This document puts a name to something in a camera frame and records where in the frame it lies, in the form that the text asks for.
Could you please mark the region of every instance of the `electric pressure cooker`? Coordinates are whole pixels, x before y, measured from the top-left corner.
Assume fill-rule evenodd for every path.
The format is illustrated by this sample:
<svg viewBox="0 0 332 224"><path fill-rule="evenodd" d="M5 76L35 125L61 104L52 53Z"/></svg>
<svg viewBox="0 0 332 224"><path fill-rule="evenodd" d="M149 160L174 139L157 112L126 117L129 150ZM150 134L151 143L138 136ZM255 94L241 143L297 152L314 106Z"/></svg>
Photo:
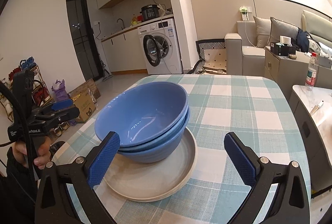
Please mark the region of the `electric pressure cooker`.
<svg viewBox="0 0 332 224"><path fill-rule="evenodd" d="M159 10L156 4L149 4L142 7L141 14L143 16L143 21L155 19L159 17Z"/></svg>

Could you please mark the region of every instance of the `human hand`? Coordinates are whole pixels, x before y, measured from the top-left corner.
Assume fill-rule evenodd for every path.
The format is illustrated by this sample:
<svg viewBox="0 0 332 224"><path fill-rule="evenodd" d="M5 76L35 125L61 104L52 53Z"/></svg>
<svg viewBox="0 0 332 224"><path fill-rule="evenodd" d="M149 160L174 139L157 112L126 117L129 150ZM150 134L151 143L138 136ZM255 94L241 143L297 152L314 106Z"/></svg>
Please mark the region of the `human hand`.
<svg viewBox="0 0 332 224"><path fill-rule="evenodd" d="M51 152L49 148L51 146L51 140L49 137L45 137L45 142L38 148L38 155L39 157L34 159L34 164L39 169L44 169L47 162L50 161ZM18 140L17 142L13 143L13 155L17 162L19 162L22 166L28 168L28 163L25 160L25 155L27 154L27 147L25 142Z"/></svg>

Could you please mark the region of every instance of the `gray pillow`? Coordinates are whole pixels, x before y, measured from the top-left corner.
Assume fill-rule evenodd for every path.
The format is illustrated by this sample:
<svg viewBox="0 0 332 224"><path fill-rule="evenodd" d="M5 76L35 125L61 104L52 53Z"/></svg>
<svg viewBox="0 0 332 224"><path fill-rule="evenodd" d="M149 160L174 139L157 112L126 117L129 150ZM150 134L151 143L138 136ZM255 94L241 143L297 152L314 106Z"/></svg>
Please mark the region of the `gray pillow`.
<svg viewBox="0 0 332 224"><path fill-rule="evenodd" d="M271 32L271 21L270 19L262 19L258 17L254 17L254 20L257 31L257 47L264 48L269 44L268 40Z"/></svg>
<svg viewBox="0 0 332 224"><path fill-rule="evenodd" d="M298 37L298 27L293 24L271 17L271 32L269 37L269 43L280 42L281 35L296 39Z"/></svg>

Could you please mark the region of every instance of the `blue bowl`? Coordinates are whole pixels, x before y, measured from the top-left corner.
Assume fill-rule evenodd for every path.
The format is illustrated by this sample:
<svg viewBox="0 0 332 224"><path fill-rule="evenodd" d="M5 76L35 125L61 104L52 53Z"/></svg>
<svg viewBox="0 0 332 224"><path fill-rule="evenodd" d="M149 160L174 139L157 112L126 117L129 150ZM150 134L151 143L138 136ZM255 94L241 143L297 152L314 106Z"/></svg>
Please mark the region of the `blue bowl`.
<svg viewBox="0 0 332 224"><path fill-rule="evenodd" d="M128 153L122 151L117 151L117 153L122 154L133 161L143 162L143 163L153 163L165 159L171 153L173 153L173 151L178 147L182 139L182 134L185 131L185 127L187 126L187 123L189 121L189 118L190 118L190 110L188 109L186 119L179 132L176 135L174 135L171 139L169 139L168 141L164 142L163 144L155 148L135 153Z"/></svg>
<svg viewBox="0 0 332 224"><path fill-rule="evenodd" d="M172 138L174 135L176 135L179 132L179 130L183 126L186 116L187 116L187 111L180 118L180 120L178 120L176 122L176 124L173 127L171 127L167 132L165 132L161 136L159 136L145 144L140 144L140 145L136 145L136 146L132 146L132 147L120 148L119 151L134 153L134 152L149 150L149 149L159 146L160 144L163 144L164 142L166 142L168 139Z"/></svg>
<svg viewBox="0 0 332 224"><path fill-rule="evenodd" d="M149 142L168 131L187 110L185 89L172 82L151 82L118 95L99 113L96 135L110 131L120 136L120 147Z"/></svg>

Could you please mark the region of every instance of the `tablecloth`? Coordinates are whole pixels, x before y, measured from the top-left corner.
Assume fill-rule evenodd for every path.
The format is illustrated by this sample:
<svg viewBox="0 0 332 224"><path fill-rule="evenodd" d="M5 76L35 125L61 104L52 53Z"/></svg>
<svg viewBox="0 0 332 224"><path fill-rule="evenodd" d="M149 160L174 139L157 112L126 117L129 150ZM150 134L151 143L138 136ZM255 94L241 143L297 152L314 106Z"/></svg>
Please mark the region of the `tablecloth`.
<svg viewBox="0 0 332 224"><path fill-rule="evenodd" d="M102 182L96 193L118 224L227 223L250 191L224 149L223 140L230 131L258 156L266 156L271 162L288 164L296 160L310 197L310 173L303 141L290 107L274 81L249 76L155 75L133 86L154 81L178 83L188 92L188 128L197 141L197 165L181 190L157 202L126 200ZM94 131L97 116L60 148L54 157L56 164L86 156L100 143ZM276 185L272 185L255 223L264 219L275 189ZM81 221L89 223L72 186L69 192Z"/></svg>

